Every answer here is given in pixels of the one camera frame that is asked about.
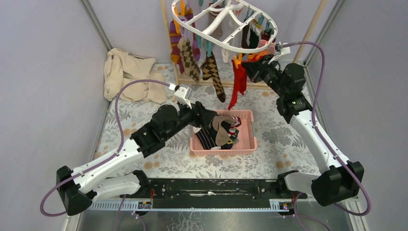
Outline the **black pinstriped sock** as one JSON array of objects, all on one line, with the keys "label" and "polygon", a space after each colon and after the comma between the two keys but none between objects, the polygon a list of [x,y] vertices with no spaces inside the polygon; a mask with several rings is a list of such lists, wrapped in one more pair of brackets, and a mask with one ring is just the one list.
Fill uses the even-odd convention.
[{"label": "black pinstriped sock", "polygon": [[212,125],[206,128],[196,128],[193,127],[193,132],[195,136],[200,141],[200,144],[205,150],[220,150],[221,146],[216,144],[217,132],[214,130]]}]

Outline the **beige long sock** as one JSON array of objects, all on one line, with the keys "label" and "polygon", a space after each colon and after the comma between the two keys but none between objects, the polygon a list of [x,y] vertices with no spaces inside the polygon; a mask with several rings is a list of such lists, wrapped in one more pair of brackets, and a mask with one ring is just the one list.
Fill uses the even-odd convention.
[{"label": "beige long sock", "polygon": [[225,121],[230,123],[231,125],[235,126],[236,128],[242,124],[241,118],[237,116],[226,116],[226,115],[217,115],[214,117],[212,121],[212,127],[217,132],[216,135],[216,144],[217,145],[224,145],[228,140],[229,136],[226,130],[222,127],[221,123]]}]

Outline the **teal green sock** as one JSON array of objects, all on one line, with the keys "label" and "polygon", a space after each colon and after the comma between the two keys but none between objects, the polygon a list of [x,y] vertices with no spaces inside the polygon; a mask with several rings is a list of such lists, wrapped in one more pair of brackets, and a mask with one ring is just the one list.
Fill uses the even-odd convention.
[{"label": "teal green sock", "polygon": [[228,130],[228,134],[232,142],[235,142],[238,138],[239,130],[234,126],[231,126],[230,129]]}]

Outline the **brown argyle sock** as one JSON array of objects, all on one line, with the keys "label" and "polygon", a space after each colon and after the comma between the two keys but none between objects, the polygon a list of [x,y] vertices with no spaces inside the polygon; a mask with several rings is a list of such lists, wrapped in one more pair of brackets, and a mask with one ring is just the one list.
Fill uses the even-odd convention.
[{"label": "brown argyle sock", "polygon": [[209,57],[205,58],[200,69],[202,71],[203,80],[212,80],[217,98],[224,103],[226,100],[225,90],[220,80],[217,62],[213,52],[211,52]]}]

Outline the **pink sock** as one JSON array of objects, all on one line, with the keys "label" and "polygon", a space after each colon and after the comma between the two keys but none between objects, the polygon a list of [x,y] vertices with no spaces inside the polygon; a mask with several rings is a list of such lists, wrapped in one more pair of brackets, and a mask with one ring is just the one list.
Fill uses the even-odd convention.
[{"label": "pink sock", "polygon": [[[259,43],[258,43],[258,47],[259,47],[259,48],[260,48],[260,47],[263,47],[264,45],[267,44],[267,42],[268,42],[268,41],[267,41],[267,40],[264,40],[264,39],[260,40]],[[269,46],[268,46],[266,49],[264,49],[263,51],[261,51],[261,54],[262,54],[262,55],[274,54],[274,53],[275,53],[275,43],[274,43],[274,42],[270,43]]]}]

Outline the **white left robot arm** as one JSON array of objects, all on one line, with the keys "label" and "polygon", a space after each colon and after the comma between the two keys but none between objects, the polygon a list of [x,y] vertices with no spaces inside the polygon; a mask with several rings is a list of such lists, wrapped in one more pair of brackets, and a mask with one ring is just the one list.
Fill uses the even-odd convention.
[{"label": "white left robot arm", "polygon": [[165,104],[152,115],[151,120],[132,133],[118,148],[82,166],[57,170],[61,185],[58,194],[66,213],[73,216],[85,211],[93,202],[122,194],[143,198],[149,193],[147,177],[136,171],[123,177],[110,177],[126,164],[144,159],[165,147],[166,141],[185,127],[209,126],[217,112],[206,109],[200,102],[192,106],[174,107]]}]

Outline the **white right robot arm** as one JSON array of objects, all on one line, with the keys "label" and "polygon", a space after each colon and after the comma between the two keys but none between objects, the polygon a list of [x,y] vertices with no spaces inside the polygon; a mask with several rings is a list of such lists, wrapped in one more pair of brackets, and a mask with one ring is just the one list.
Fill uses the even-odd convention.
[{"label": "white right robot arm", "polygon": [[274,90],[279,114],[301,136],[312,153],[320,176],[296,170],[280,174],[276,192],[282,198],[294,192],[312,195],[321,206],[336,204],[355,197],[365,169],[359,161],[351,162],[330,139],[313,114],[312,105],[302,90],[306,82],[304,68],[290,63],[279,70],[277,62],[263,57],[256,62],[241,63],[249,79],[263,81]]}]

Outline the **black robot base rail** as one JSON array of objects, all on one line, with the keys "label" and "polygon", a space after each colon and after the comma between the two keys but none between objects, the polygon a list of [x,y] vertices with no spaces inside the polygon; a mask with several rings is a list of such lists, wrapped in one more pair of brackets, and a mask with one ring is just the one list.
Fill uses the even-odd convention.
[{"label": "black robot base rail", "polygon": [[275,180],[149,179],[127,198],[146,199],[151,209],[271,210],[290,214],[293,192],[283,192]]}]

